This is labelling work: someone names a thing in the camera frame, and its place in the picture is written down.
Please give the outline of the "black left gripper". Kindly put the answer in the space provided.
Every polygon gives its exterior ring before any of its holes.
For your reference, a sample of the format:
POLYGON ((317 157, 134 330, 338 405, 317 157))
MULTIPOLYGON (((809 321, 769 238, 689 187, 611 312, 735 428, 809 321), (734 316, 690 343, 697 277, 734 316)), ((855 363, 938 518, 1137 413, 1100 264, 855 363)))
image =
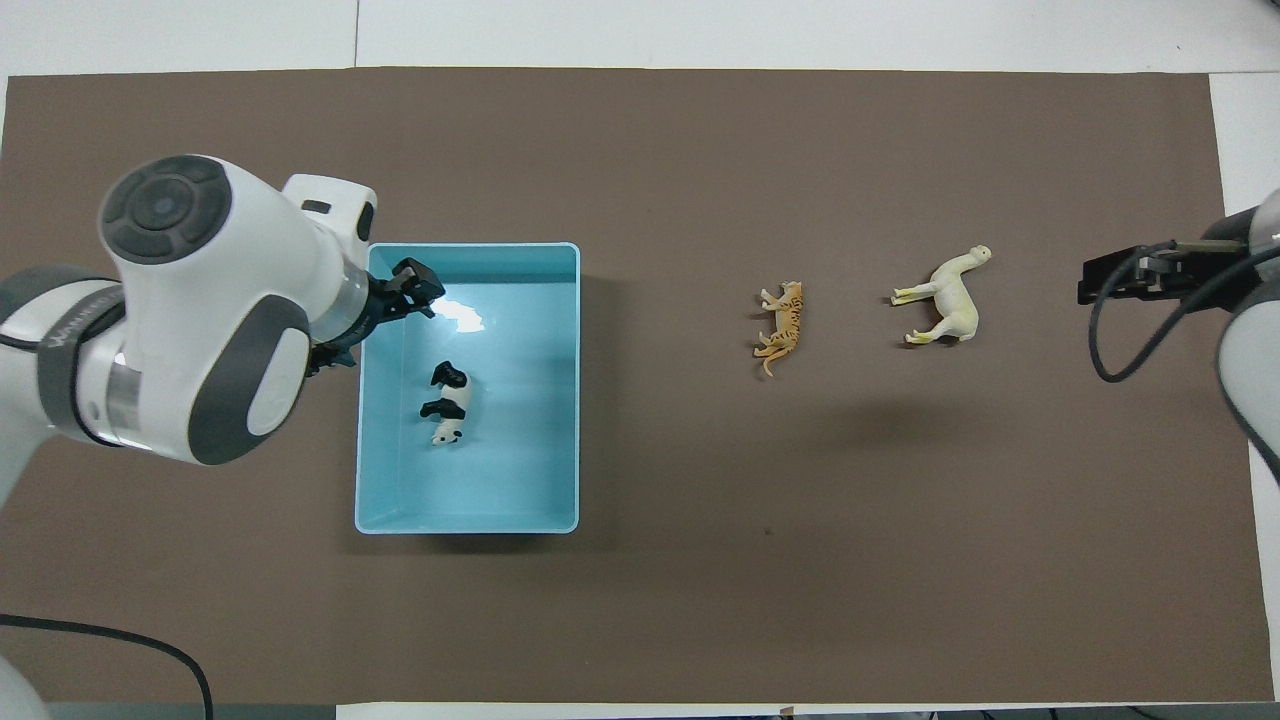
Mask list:
POLYGON ((392 319, 411 314, 434 318, 433 304, 447 293, 438 274, 421 261, 403 258, 390 279, 367 272, 347 272, 325 310, 325 343, 308 348, 306 378, 334 366, 356 366, 353 347, 362 342, 390 311, 392 319))

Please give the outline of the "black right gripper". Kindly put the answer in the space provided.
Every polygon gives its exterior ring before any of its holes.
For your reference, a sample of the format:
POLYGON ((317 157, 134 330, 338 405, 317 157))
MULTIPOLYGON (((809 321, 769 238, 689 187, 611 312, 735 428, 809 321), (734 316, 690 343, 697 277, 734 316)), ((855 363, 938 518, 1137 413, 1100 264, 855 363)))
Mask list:
POLYGON ((1076 304, 1092 305, 1103 296, 1108 278, 1120 272, 1110 299, 1187 299, 1210 282, 1222 283, 1211 299, 1243 299, 1258 288, 1258 273, 1244 268, 1231 274, 1236 263, 1251 256, 1243 240, 1169 241, 1133 246, 1083 261, 1076 282, 1076 304), (1140 256, 1132 265, 1128 263, 1140 256))

